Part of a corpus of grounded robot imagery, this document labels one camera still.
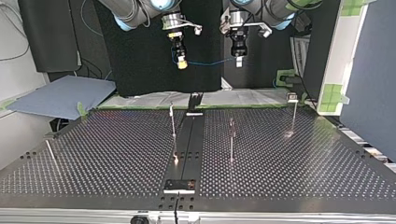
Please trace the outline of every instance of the green tape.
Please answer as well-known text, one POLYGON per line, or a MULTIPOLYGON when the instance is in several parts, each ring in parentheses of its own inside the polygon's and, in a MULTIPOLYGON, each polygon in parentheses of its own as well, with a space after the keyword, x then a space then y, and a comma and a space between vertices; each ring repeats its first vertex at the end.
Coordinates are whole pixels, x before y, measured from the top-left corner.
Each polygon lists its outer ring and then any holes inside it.
POLYGON ((0 111, 7 110, 7 106, 11 105, 14 102, 15 102, 15 100, 4 101, 2 104, 0 104, 0 111))
MULTIPOLYGON (((308 4, 315 4, 321 0, 293 0, 293 3, 300 7, 305 7, 308 4)), ((293 7, 291 4, 287 4, 286 8, 291 11, 298 11, 298 8, 293 7)))
POLYGON ((359 16, 363 6, 364 0, 344 0, 343 7, 341 9, 341 16, 359 16))
POLYGON ((82 117, 86 117, 88 115, 88 112, 85 110, 84 106, 82 105, 82 102, 78 102, 77 104, 77 110, 78 113, 82 116, 82 117))
POLYGON ((342 101, 342 85, 326 84, 320 101, 320 112, 335 112, 342 101))
POLYGON ((276 85, 278 87, 293 87, 293 84, 286 84, 286 82, 281 81, 280 77, 295 77, 296 73, 294 69, 290 70, 278 70, 276 75, 276 85))

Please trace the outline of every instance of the black cable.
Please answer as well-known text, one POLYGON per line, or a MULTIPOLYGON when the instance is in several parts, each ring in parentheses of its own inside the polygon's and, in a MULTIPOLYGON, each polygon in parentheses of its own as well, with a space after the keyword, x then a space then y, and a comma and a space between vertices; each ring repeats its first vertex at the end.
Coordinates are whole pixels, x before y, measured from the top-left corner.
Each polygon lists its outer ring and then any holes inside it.
POLYGON ((174 214, 175 214, 175 224, 178 224, 177 205, 178 205, 178 197, 179 197, 179 196, 180 196, 180 193, 177 195, 176 204, 175 204, 175 210, 174 210, 174 214))
POLYGON ((14 57, 11 57, 11 58, 0 59, 0 62, 11 61, 11 60, 14 60, 14 59, 21 58, 21 57, 23 57, 23 56, 25 56, 27 54, 27 52, 29 51, 29 48, 30 48, 30 45, 27 45, 27 48, 26 48, 24 53, 22 53, 20 55, 17 55, 17 56, 14 56, 14 57))
POLYGON ((252 13, 249 12, 249 15, 248 15, 247 19, 244 21, 244 23, 242 23, 242 25, 238 28, 238 30, 241 30, 241 29, 248 23, 248 21, 251 20, 251 18, 252 18, 253 16, 254 16, 254 15, 253 15, 252 13))
POLYGON ((309 100, 311 101, 312 105, 314 106, 314 108, 318 111, 318 107, 314 102, 314 99, 312 98, 311 94, 309 94, 308 89, 305 86, 304 83, 304 79, 300 74, 300 66, 299 63, 297 62, 297 48, 296 48, 296 34, 297 34, 297 29, 295 28, 296 24, 297 24, 297 19, 300 15, 296 14, 295 19, 294 19, 294 35, 293 35, 293 47, 294 47, 294 54, 296 55, 294 58, 296 60, 296 67, 297 67, 297 71, 296 71, 296 75, 300 78, 301 83, 303 84, 304 90, 306 92, 306 94, 308 95, 309 100))
POLYGON ((96 65, 96 64, 94 64, 94 63, 92 63, 91 61, 89 61, 89 60, 87 60, 87 59, 84 59, 84 58, 82 58, 81 57, 81 60, 82 61, 85 61, 85 62, 87 62, 87 63, 89 63, 90 65, 92 65, 94 68, 96 68, 98 71, 99 71, 99 73, 100 73, 100 78, 102 78, 102 76, 103 76, 103 73, 102 73, 102 70, 96 65))
POLYGON ((299 10, 312 10, 312 9, 316 9, 316 8, 320 7, 323 4, 323 2, 320 1, 320 2, 315 3, 314 5, 312 5, 312 7, 301 7, 301 6, 297 5, 297 4, 295 4, 293 2, 293 0, 288 0, 288 3, 291 4, 292 7, 295 7, 297 9, 299 9, 299 10))

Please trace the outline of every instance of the blue cable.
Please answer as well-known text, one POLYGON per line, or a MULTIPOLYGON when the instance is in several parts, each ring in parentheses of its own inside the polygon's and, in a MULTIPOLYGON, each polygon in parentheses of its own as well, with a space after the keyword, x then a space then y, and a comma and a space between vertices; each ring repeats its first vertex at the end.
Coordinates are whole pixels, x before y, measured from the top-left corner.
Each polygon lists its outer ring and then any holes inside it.
POLYGON ((273 87, 276 89, 277 88, 277 86, 276 86, 276 79, 274 78, 273 79, 273 87))
MULTIPOLYGON (((172 51, 172 49, 171 49, 171 53, 172 53, 172 61, 173 61, 173 63, 177 63, 175 61, 175 53, 172 51)), ((215 62, 215 63, 196 63, 196 62, 187 62, 187 63, 188 64, 192 64, 192 65, 198 65, 198 66, 213 66, 213 65, 216 65, 216 64, 219 64, 219 63, 225 63, 225 62, 232 61, 232 60, 235 60, 235 58, 228 58, 228 59, 225 59, 225 60, 222 60, 222 61, 218 61, 218 62, 215 62)))

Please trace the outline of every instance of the cable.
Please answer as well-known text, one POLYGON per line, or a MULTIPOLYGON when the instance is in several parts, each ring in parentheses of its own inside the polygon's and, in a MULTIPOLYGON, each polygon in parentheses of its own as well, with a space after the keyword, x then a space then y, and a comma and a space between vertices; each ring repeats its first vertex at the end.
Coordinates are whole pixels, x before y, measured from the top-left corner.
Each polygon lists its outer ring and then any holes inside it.
POLYGON ((101 33, 99 33, 99 32, 97 32, 97 31, 93 30, 93 29, 87 24, 87 22, 85 22, 84 15, 83 15, 83 9, 84 9, 84 6, 85 6, 85 3, 86 3, 86 2, 87 2, 87 0, 84 0, 84 2, 82 2, 81 11, 79 12, 79 14, 80 14, 80 16, 81 16, 81 19, 82 19, 82 22, 84 22, 85 26, 86 26, 90 31, 92 31, 94 34, 97 34, 97 35, 99 35, 99 36, 103 36, 101 33))
POLYGON ((108 77, 111 75, 113 73, 113 71, 112 70, 110 70, 109 72, 108 72, 108 74, 107 74, 107 76, 105 77, 105 80, 107 80, 108 79, 108 77))
POLYGON ((288 0, 288 3, 291 4, 292 7, 295 7, 299 10, 312 10, 312 9, 316 9, 316 8, 320 7, 323 4, 323 2, 320 1, 320 2, 312 5, 312 7, 301 7, 301 6, 297 5, 296 3, 294 3, 293 0, 288 0))
MULTIPOLYGON (((171 49, 171 53, 172 53, 172 61, 173 61, 173 63, 177 63, 175 61, 175 54, 174 54, 172 49, 171 49)), ((220 64, 220 63, 226 63, 226 62, 232 61, 232 60, 235 60, 235 58, 228 58, 228 59, 225 59, 225 60, 222 60, 222 61, 218 61, 218 62, 214 62, 214 63, 196 63, 196 62, 187 62, 187 63, 188 64, 192 64, 192 65, 198 65, 198 66, 213 66, 213 65, 216 65, 216 64, 220 64)))
POLYGON ((275 89, 277 88, 277 86, 276 86, 276 78, 273 79, 273 87, 274 87, 275 89))
MULTIPOLYGON (((6 3, 3 3, 3 2, 0 2, 0 7, 6 7, 6 8, 8 8, 8 9, 10 9, 10 10, 15 14, 15 16, 20 20, 20 22, 21 22, 21 24, 22 24, 21 16, 20 16, 19 12, 18 12, 15 8, 13 8, 12 6, 10 6, 10 5, 6 4, 6 3)), ((8 21, 12 24, 12 26, 13 26, 24 38, 26 38, 26 34, 18 28, 18 26, 17 26, 17 25, 14 23, 14 21, 7 15, 7 13, 6 13, 3 9, 1 9, 1 11, 2 11, 2 12, 4 13, 4 15, 7 17, 8 21)), ((21 54, 19 54, 19 55, 17 55, 17 56, 10 57, 10 58, 0 59, 0 62, 11 61, 11 60, 14 60, 14 59, 18 59, 18 58, 20 58, 20 57, 23 57, 24 55, 27 54, 27 52, 29 51, 29 49, 30 49, 30 45, 29 45, 29 43, 28 43, 28 44, 27 44, 27 47, 26 47, 26 50, 25 50, 23 53, 21 53, 21 54)))
POLYGON ((102 75, 103 75, 102 70, 101 70, 96 64, 94 64, 94 63, 92 63, 91 61, 89 61, 89 60, 87 60, 87 59, 84 59, 84 58, 82 58, 82 57, 81 57, 81 60, 84 61, 84 62, 89 63, 89 64, 92 65, 94 68, 96 68, 96 69, 99 71, 99 73, 100 73, 100 78, 102 79, 102 75))
POLYGON ((149 28, 151 25, 151 18, 149 17, 149 13, 148 13, 147 9, 144 7, 145 4, 142 2, 142 0, 135 0, 135 1, 137 1, 139 3, 140 7, 142 8, 143 13, 145 14, 145 16, 148 20, 148 23, 143 23, 143 25, 145 27, 149 28))
MULTIPOLYGON (((296 52, 297 52, 297 48, 296 48, 296 37, 295 37, 296 31, 297 31, 297 30, 295 29, 295 26, 296 26, 296 24, 297 24, 297 18, 298 18, 298 16, 300 16, 300 15, 296 14, 296 18, 295 18, 295 20, 294 20, 294 35, 293 35, 294 54, 296 54, 296 52)), ((305 90, 306 94, 308 95, 308 98, 309 98, 309 100, 311 101, 312 105, 313 105, 314 108, 318 111, 318 107, 317 107, 317 105, 315 104, 314 99, 312 98, 311 94, 309 94, 309 91, 308 91, 308 89, 307 89, 306 86, 305 86, 304 79, 303 79, 303 77, 302 77, 301 74, 300 74, 300 66, 299 66, 299 64, 298 64, 298 62, 297 62, 297 57, 295 57, 295 60, 296 60, 296 67, 297 67, 297 74, 296 74, 296 75, 300 78, 301 83, 303 84, 304 90, 305 90)))
POLYGON ((30 48, 30 45, 27 46, 27 48, 26 48, 24 53, 22 53, 20 55, 17 55, 17 56, 14 56, 12 58, 0 59, 0 62, 11 61, 11 60, 14 60, 14 59, 21 58, 21 57, 23 57, 23 56, 25 56, 27 54, 27 52, 29 51, 29 48, 30 48))
POLYGON ((178 224, 178 216, 177 216, 177 205, 178 205, 178 197, 180 196, 180 193, 177 195, 177 199, 176 199, 176 204, 175 204, 175 224, 178 224))
MULTIPOLYGON (((7 3, 3 3, 3 2, 0 2, 0 7, 6 7, 6 8, 8 8, 8 9, 10 9, 10 10, 12 11, 12 13, 14 13, 14 15, 18 18, 18 20, 20 21, 21 25, 23 25, 23 21, 22 21, 20 12, 18 12, 14 7, 10 6, 10 5, 7 4, 7 3)), ((14 23, 14 21, 7 15, 7 13, 6 13, 2 8, 0 8, 0 9, 1 9, 2 12, 4 13, 4 15, 7 17, 8 21, 12 24, 12 26, 14 26, 14 28, 15 28, 23 37, 26 38, 26 34, 25 34, 22 30, 20 30, 20 28, 18 28, 18 26, 14 23)))

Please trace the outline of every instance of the gray surface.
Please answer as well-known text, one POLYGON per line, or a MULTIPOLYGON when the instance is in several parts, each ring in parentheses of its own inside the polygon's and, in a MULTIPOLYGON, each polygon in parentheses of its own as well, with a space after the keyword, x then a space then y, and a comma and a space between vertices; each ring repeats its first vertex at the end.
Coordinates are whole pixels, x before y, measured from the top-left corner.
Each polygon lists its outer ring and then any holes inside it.
POLYGON ((41 149, 0 172, 0 207, 172 211, 162 186, 182 176, 197 181, 182 211, 396 213, 396 175, 309 108, 293 135, 292 108, 205 110, 181 126, 176 113, 178 162, 167 110, 94 112, 52 143, 57 163, 41 149))
POLYGON ((0 207, 158 206, 173 152, 168 111, 95 112, 51 145, 57 161, 39 150, 0 173, 0 207))
POLYGON ((194 209, 395 213, 394 173, 312 111, 299 108, 293 135, 291 120, 292 108, 206 111, 194 209))
POLYGON ((112 81, 63 77, 21 97, 7 109, 61 119, 78 119, 78 103, 86 111, 104 101, 116 89, 112 81))
POLYGON ((356 51, 341 121, 365 141, 396 161, 396 1, 379 0, 367 11, 356 51))

